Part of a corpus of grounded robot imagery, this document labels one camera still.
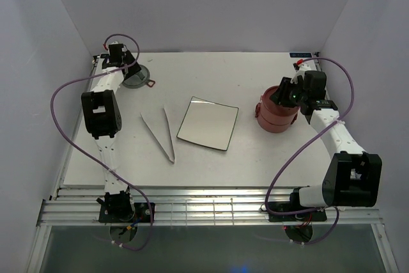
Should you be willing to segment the dark red lid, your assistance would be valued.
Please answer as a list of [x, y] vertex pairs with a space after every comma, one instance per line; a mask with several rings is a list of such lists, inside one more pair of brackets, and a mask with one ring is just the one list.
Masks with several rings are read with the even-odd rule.
[[284, 117], [287, 116], [287, 109], [274, 103], [271, 96], [277, 91], [278, 86], [268, 88], [261, 96], [260, 113], [264, 118], [272, 118], [273, 116]]

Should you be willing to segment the pink bowl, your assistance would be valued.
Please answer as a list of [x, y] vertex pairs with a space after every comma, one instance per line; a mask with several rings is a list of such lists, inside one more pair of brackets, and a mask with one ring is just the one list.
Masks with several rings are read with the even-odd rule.
[[255, 108], [255, 118], [260, 127], [267, 132], [281, 133], [287, 130], [297, 119], [297, 107], [276, 105], [270, 97], [278, 90], [278, 86], [268, 88]]
[[257, 118], [257, 122], [259, 126], [264, 129], [267, 132], [271, 133], [281, 133], [284, 132], [285, 130], [289, 129], [292, 124], [297, 120], [297, 114], [290, 116], [290, 117], [280, 117], [276, 116], [274, 117], [275, 120], [284, 120], [284, 123], [282, 124], [277, 124], [277, 123], [270, 123], [264, 117], [262, 117], [261, 114], [259, 114]]

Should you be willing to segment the white square plate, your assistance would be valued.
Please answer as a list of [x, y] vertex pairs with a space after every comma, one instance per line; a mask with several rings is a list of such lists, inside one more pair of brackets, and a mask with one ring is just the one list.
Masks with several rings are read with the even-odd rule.
[[192, 97], [176, 137], [214, 150], [227, 151], [239, 108]]

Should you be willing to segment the metal tongs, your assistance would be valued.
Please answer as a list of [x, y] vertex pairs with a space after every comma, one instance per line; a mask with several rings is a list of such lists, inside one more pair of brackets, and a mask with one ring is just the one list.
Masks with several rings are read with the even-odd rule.
[[159, 121], [161, 121], [165, 128], [164, 131], [159, 130], [154, 123], [148, 121], [143, 113], [140, 114], [143, 125], [149, 132], [150, 136], [153, 138], [154, 142], [164, 154], [164, 157], [170, 164], [175, 164], [176, 162], [176, 152], [174, 149], [173, 134], [171, 130], [171, 125], [169, 121], [169, 116], [167, 114], [166, 107], [162, 106], [161, 116]]

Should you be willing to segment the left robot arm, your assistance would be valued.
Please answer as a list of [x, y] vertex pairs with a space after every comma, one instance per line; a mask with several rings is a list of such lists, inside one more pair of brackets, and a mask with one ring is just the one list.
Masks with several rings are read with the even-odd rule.
[[86, 130], [95, 140], [100, 160], [104, 165], [104, 198], [98, 202], [107, 213], [120, 221], [129, 221], [135, 215], [135, 205], [130, 200], [127, 184], [116, 177], [120, 167], [116, 134], [122, 128], [122, 119], [116, 92], [122, 82], [134, 75], [129, 69], [121, 69], [134, 62], [132, 53], [119, 42], [107, 46], [108, 57], [104, 59], [101, 76], [89, 92], [81, 95]]

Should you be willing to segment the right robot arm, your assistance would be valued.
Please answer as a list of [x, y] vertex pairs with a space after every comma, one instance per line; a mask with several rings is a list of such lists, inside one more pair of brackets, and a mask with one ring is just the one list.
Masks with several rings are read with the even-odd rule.
[[378, 197], [382, 160], [358, 145], [341, 121], [336, 104], [325, 98], [327, 76], [307, 70], [283, 77], [270, 100], [281, 107], [297, 107], [317, 131], [331, 161], [321, 183], [297, 188], [291, 194], [289, 214], [305, 219], [312, 208], [373, 207]]

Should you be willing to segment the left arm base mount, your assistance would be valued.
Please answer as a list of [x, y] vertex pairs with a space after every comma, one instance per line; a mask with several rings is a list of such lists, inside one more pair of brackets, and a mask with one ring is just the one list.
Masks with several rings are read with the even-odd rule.
[[134, 202], [130, 193], [125, 191], [118, 194], [106, 192], [104, 197], [97, 198], [96, 202], [100, 205], [98, 221], [101, 223], [150, 223], [155, 215], [155, 203], [151, 202], [149, 207], [147, 202]]

